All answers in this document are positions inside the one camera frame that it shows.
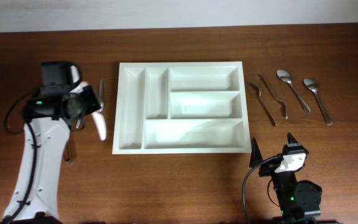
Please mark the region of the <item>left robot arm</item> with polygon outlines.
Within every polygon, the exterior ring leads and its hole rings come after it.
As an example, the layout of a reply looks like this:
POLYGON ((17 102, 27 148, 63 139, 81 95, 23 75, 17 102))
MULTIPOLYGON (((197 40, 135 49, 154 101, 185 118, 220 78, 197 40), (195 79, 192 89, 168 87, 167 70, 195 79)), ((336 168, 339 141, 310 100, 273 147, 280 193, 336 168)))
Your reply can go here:
POLYGON ((42 63, 41 70, 42 85, 28 93, 21 111, 24 153, 3 223, 58 223, 58 181, 72 125, 91 115, 100 140, 107 136, 101 101, 81 68, 54 61, 42 63))

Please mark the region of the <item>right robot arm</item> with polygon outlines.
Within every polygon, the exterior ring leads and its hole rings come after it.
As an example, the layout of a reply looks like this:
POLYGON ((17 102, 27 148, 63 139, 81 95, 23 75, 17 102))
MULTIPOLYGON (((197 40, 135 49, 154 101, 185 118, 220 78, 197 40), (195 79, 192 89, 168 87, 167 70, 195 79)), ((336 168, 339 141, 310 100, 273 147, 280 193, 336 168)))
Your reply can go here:
POLYGON ((309 181, 296 179, 296 173, 304 168, 309 151, 291 133, 281 153, 264 159, 256 138, 251 140, 249 167, 259 169, 260 177, 270 177, 277 196, 281 216, 272 218, 273 223, 316 223, 321 215, 322 188, 309 181))

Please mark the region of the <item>pink plastic knife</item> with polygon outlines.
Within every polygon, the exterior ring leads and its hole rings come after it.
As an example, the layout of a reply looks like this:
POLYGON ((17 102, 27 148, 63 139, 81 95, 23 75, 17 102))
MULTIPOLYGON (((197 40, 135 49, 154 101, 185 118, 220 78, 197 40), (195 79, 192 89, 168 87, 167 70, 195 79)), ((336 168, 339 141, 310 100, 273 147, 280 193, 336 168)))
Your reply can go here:
POLYGON ((95 123, 96 129, 99 134, 101 141, 104 141, 107 137, 107 127, 104 116, 100 112, 93 112, 92 114, 93 121, 95 123))

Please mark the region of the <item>small steel teaspoon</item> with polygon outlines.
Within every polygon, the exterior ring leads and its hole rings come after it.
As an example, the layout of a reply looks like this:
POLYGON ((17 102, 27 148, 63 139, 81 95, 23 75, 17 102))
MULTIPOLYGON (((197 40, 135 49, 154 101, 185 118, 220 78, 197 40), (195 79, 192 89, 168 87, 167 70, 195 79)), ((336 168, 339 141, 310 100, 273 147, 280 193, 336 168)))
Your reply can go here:
POLYGON ((98 89, 98 97, 99 97, 99 104, 100 104, 100 109, 98 110, 98 112, 102 112, 104 109, 104 101, 103 101, 103 80, 99 81, 99 89, 98 89))
POLYGON ((78 119, 76 122, 76 129, 80 128, 80 124, 81 124, 81 119, 78 119))

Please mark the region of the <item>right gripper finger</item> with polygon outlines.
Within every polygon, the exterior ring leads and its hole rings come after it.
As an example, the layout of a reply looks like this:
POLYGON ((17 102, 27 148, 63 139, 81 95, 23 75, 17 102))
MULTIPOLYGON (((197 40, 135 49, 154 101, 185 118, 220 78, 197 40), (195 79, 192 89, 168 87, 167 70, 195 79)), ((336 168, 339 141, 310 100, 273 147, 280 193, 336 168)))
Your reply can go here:
POLYGON ((291 133, 287 133, 287 141, 288 141, 288 145, 290 144, 297 144, 299 145, 300 143, 293 137, 293 135, 291 133))
POLYGON ((251 139, 251 156, 250 156, 249 167, 254 168, 262 161, 263 161, 263 157, 260 152, 259 146, 257 144, 257 140, 255 137, 253 137, 251 139))

